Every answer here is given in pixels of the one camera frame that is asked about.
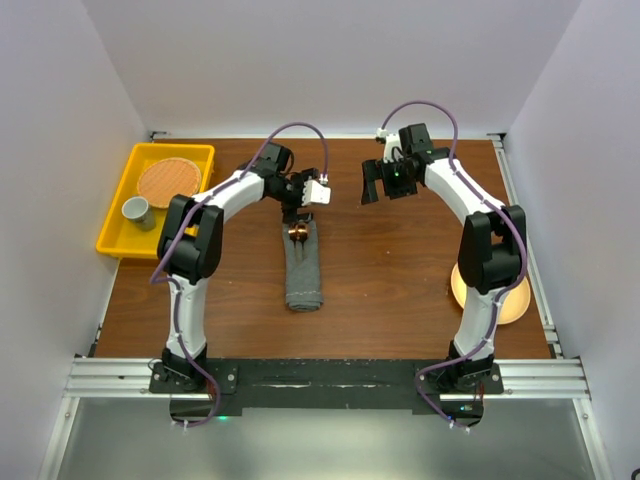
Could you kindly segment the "rose gold fork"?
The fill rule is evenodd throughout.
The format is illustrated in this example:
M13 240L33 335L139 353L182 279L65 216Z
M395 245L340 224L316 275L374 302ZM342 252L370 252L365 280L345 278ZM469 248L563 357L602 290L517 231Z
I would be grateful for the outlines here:
M300 254L298 251L298 240L299 240L299 224L298 223L294 223L289 226L288 235L292 244L294 258L296 261L299 261Z

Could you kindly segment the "grey cloth napkin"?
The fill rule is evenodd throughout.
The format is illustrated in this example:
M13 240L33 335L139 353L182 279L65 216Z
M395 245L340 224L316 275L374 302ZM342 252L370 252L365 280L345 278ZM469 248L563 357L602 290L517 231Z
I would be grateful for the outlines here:
M314 312L324 303L317 224L311 220L305 226L308 236L304 242L291 238L288 225L282 228L286 269L285 304L295 312Z

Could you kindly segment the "rose gold spoon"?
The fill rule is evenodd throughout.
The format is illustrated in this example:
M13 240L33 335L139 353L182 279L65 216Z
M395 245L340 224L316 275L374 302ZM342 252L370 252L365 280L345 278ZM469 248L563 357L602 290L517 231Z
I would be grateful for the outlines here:
M298 262L301 262L304 260L303 246L309 237L310 227L307 222L297 222L297 223L299 224L298 251L300 254L300 260Z

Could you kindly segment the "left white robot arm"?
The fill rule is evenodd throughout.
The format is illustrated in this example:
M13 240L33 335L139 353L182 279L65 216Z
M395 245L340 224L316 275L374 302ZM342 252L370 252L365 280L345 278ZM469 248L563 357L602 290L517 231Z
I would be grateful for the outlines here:
M160 263L151 278L168 283L171 308L169 336L154 367L156 379L185 392L215 390L206 368L208 281L221 260L225 223L264 198L281 206L286 307L314 312L323 305L317 225L304 210L320 173L315 168L295 172L293 164L289 148L269 143L254 162L237 167L220 185L171 199L157 247Z

